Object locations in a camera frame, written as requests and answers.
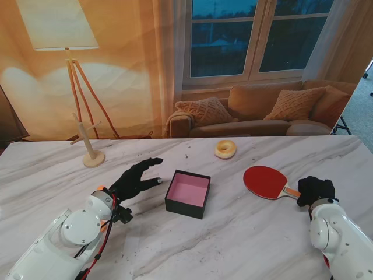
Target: wooden paddle handle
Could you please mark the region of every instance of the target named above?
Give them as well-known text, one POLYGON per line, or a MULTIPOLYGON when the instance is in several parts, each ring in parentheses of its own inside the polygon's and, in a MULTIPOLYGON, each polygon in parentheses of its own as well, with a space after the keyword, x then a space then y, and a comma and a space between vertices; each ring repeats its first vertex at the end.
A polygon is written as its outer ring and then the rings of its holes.
POLYGON ((301 195, 300 192, 293 190, 292 188, 285 187, 284 192, 289 196, 296 200, 298 200, 299 196, 301 195))

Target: marble table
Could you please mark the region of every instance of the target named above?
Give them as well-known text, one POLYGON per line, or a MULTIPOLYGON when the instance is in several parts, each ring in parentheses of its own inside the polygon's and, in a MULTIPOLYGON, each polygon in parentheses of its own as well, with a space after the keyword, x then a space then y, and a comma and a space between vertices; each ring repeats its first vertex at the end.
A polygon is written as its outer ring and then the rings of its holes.
POLYGON ((348 215, 373 237, 373 156, 358 138, 231 139, 238 151, 230 160, 214 156, 217 138, 92 141, 106 154, 96 169, 83 166, 82 143, 11 144, 0 156, 0 279, 58 214, 80 209, 97 186, 149 157, 164 162, 143 178, 165 182, 123 202, 134 219, 115 224, 89 280, 330 279, 309 240, 308 212, 291 198, 247 191, 242 175, 252 165, 280 170, 295 189, 306 176, 331 179, 348 215), (175 169, 211 176, 203 220, 166 211, 175 169))

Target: carpet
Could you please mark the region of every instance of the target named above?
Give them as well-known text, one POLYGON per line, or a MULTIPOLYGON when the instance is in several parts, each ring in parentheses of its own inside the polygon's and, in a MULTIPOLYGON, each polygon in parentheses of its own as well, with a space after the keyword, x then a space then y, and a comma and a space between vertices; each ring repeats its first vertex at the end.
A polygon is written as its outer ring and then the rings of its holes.
MULTIPOLYGON (((368 149, 373 152, 373 67, 368 71, 366 79, 361 78, 347 107, 342 114, 351 133, 358 136, 368 149)), ((347 135, 347 131, 339 129, 337 135, 347 135)))

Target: black glove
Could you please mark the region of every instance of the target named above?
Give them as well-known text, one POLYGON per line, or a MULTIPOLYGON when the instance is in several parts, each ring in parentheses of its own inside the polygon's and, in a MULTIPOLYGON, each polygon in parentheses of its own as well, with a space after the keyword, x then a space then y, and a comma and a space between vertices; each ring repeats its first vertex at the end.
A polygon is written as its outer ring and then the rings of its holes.
POLYGON ((115 194, 119 202, 122 202, 137 196, 141 191, 161 184, 160 178, 141 181, 141 177, 142 173, 150 166, 160 165, 162 161, 163 159, 150 158, 133 165, 109 188, 109 191, 115 194))
POLYGON ((299 207, 311 206, 320 198, 335 198, 335 189, 332 181, 323 181, 312 176, 299 180, 298 190, 301 193, 297 201, 299 207))

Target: wooden mug tree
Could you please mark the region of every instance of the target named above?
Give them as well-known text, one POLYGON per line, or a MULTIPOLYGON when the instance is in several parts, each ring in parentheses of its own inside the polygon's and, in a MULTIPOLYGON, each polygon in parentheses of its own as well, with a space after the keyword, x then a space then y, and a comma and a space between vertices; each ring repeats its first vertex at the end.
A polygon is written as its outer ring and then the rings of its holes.
POLYGON ((79 138, 77 140, 72 141, 70 143, 70 145, 74 145, 75 143, 79 142, 80 140, 83 140, 84 145, 86 146, 87 151, 88 151, 88 154, 86 154, 83 157, 84 166, 88 167, 88 168, 94 168, 94 167, 100 166, 105 161, 105 154, 103 152, 99 151, 99 150, 93 150, 92 145, 89 142, 87 131, 94 129, 96 126, 101 124, 101 122, 98 122, 97 124, 93 124, 88 129, 85 129, 83 124, 78 120, 76 114, 72 113, 72 115, 74 116, 74 119, 75 119, 75 121, 78 125, 79 138))

